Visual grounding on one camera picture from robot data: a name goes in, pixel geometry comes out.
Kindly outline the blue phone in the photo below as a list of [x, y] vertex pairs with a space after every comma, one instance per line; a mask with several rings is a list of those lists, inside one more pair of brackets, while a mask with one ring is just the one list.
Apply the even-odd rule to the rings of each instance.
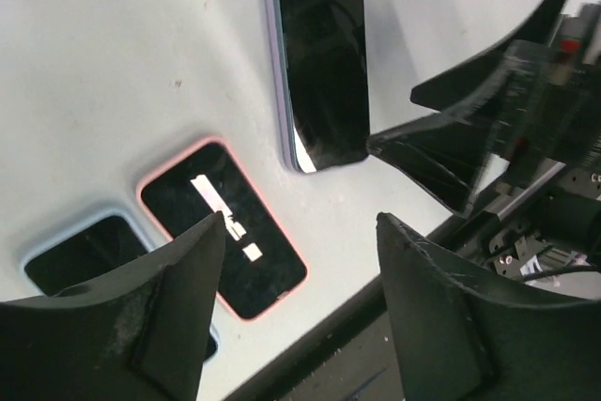
[[24, 265], [24, 273], [45, 295], [98, 277], [147, 253], [147, 247], [120, 214], [110, 214], [60, 238]]

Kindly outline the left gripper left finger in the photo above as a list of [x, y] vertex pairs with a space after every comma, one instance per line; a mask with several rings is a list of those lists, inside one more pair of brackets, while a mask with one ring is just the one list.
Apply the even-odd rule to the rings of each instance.
[[223, 265], [213, 213], [161, 248], [52, 296], [1, 306], [5, 400], [194, 400]]

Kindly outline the light blue phone case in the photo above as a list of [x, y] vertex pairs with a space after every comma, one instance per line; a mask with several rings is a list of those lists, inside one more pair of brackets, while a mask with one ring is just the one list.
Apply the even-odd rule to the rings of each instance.
[[108, 216], [110, 214], [120, 214], [126, 218], [130, 223], [134, 232], [143, 241], [147, 247], [147, 253], [154, 251], [156, 248], [151, 239], [147, 236], [146, 232], [134, 221], [131, 213], [120, 206], [119, 204], [97, 204], [92, 205], [84, 209], [80, 209], [74, 212], [72, 215], [67, 217], [64, 221], [56, 224], [51, 224], [46, 230], [38, 234], [36, 237], [26, 242], [24, 245], [24, 257], [21, 261], [21, 272], [24, 277], [27, 278], [29, 283], [33, 285], [37, 291], [42, 293], [36, 285], [26, 276], [24, 273], [25, 263], [36, 254], [40, 253], [43, 248], [55, 244], [60, 238], [64, 238], [71, 235], [84, 227], [94, 223], [100, 218]]

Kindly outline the lavender phone case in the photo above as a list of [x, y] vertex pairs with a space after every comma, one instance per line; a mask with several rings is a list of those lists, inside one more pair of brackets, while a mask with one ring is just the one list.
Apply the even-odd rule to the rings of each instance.
[[278, 122], [285, 164], [291, 170], [302, 174], [327, 170], [331, 167], [328, 158], [318, 156], [311, 151], [309, 146], [303, 143], [295, 125], [287, 80], [287, 56], [281, 0], [266, 0], [266, 7]]

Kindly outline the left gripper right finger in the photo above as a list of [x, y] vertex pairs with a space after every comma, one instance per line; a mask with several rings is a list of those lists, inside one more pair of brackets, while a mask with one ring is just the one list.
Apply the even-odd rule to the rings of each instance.
[[499, 276], [390, 213], [377, 241], [408, 400], [599, 398], [599, 301]]

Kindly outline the black phone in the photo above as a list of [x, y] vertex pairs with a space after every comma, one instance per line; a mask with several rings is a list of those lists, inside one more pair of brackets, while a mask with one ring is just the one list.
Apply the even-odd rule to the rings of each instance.
[[364, 0], [281, 0], [292, 112], [331, 167], [366, 157], [370, 133]]

